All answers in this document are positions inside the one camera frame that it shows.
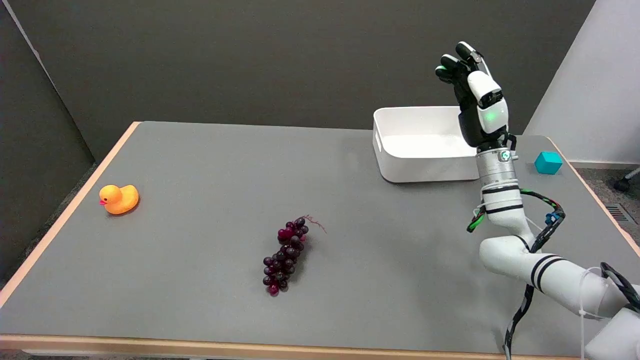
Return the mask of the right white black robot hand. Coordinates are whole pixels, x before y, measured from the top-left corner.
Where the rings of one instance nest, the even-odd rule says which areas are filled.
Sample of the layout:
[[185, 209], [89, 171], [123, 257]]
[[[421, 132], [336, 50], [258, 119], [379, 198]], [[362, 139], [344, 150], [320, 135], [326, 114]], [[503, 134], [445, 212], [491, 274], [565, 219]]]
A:
[[478, 153], [505, 147], [510, 137], [509, 109], [502, 87], [482, 53], [469, 43], [458, 42], [455, 53], [442, 55], [434, 72], [453, 86], [464, 141]]

